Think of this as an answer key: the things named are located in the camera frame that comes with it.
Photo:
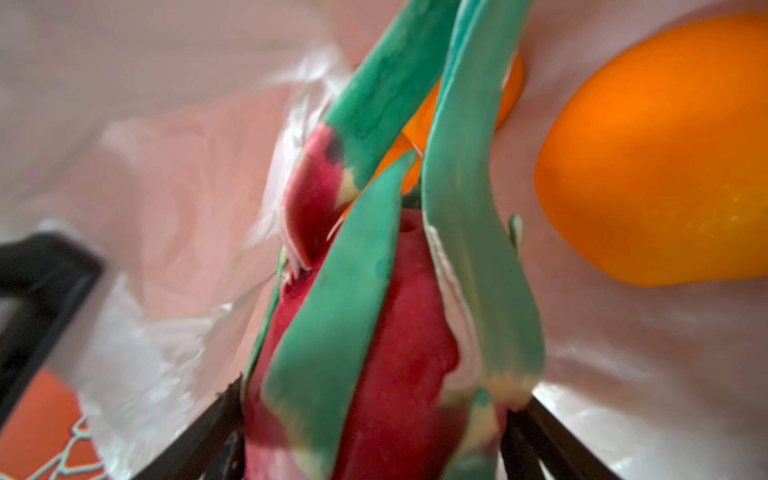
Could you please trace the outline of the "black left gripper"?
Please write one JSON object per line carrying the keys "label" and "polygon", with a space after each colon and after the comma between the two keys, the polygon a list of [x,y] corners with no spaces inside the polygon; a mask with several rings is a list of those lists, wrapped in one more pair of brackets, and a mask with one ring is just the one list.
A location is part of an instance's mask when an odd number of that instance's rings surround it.
{"label": "black left gripper", "polygon": [[97,255],[55,233],[37,233],[1,245],[1,297],[20,302],[1,330],[2,424],[103,271]]}

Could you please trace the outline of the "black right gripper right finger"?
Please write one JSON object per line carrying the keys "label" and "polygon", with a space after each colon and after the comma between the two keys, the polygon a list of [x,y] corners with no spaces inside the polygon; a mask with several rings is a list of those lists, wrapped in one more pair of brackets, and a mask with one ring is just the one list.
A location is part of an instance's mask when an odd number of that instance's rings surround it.
{"label": "black right gripper right finger", "polygon": [[508,412],[500,453],[509,479],[619,480],[537,398]]}

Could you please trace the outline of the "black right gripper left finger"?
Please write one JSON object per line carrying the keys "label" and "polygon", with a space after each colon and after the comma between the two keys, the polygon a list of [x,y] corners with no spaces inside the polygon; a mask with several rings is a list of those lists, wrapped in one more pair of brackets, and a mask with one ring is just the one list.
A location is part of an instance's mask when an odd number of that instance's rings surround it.
{"label": "black right gripper left finger", "polygon": [[245,470],[242,379],[216,400],[150,462],[135,480],[242,479]]}

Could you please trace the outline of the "pink dragon fruit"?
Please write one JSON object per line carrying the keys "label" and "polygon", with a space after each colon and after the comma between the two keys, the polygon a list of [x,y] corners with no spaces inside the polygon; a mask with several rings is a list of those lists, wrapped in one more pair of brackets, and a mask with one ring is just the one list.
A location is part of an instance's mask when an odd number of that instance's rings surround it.
{"label": "pink dragon fruit", "polygon": [[489,160],[527,1],[411,1],[281,204],[244,379],[248,479],[492,479],[543,333]]}

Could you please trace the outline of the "white plastic bag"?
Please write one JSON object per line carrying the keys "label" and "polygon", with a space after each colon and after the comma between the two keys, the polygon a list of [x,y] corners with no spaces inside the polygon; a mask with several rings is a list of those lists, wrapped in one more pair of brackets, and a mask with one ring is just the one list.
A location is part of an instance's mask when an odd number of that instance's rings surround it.
{"label": "white plastic bag", "polygon": [[[547,336],[538,396],[626,479],[767,475],[767,283],[645,289],[588,265],[532,185],[568,97],[664,28],[763,1],[539,1],[493,151]],[[1,436],[5,479],[125,478],[247,359],[277,193],[396,1],[5,1],[1,237],[107,261]]]}

